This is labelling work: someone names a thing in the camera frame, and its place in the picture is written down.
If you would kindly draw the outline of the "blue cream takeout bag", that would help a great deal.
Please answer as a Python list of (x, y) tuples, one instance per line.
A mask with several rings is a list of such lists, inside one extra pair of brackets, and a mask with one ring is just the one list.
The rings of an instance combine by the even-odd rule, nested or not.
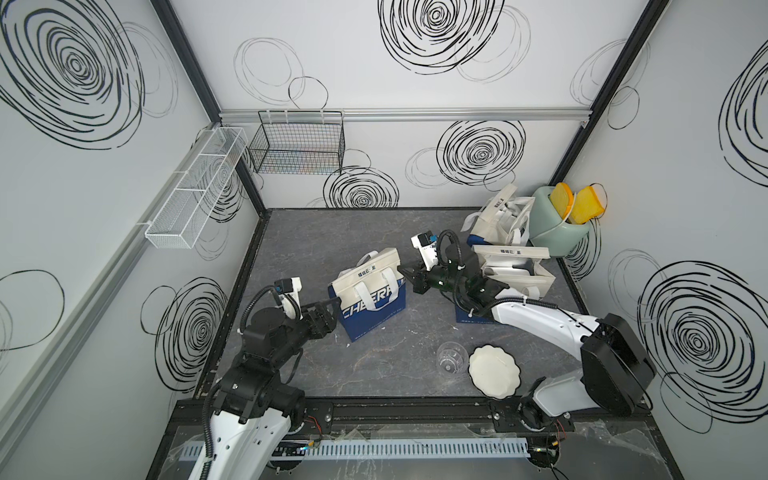
[(340, 322), (352, 342), (405, 310), (406, 281), (399, 266), (396, 248), (373, 250), (329, 284), (329, 297), (341, 299)]
[(541, 265), (549, 258), (546, 249), (476, 245), (462, 257), (464, 269), (455, 306), (460, 324), (492, 323), (491, 313), (480, 316), (478, 311), (503, 298), (542, 300), (554, 283), (554, 275)]
[(513, 183), (506, 185), (480, 211), (465, 218), (461, 231), (469, 233), (469, 246), (527, 245), (535, 198), (518, 196), (516, 192)]

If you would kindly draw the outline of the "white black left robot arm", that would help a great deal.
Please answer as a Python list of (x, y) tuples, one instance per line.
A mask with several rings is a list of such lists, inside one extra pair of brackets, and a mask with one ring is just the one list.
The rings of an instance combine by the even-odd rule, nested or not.
[(282, 367), (310, 340), (332, 333), (341, 299), (301, 305), (288, 279), (259, 290), (240, 318), (241, 349), (204, 400), (204, 446), (192, 479), (258, 479), (278, 445), (305, 419), (305, 392), (281, 379)]

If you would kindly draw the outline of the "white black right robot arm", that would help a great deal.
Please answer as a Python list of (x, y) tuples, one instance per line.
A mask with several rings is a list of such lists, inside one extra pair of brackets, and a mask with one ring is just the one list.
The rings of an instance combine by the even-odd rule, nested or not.
[(575, 358), (576, 370), (542, 377), (520, 398), (517, 415), (531, 431), (561, 416), (601, 408), (629, 417), (652, 403), (646, 390), (655, 367), (627, 320), (570, 312), (544, 297), (552, 275), (542, 267), (545, 247), (474, 245), (452, 230), (412, 237), (420, 257), (398, 270), (417, 294), (436, 289), (470, 319), (526, 331)]

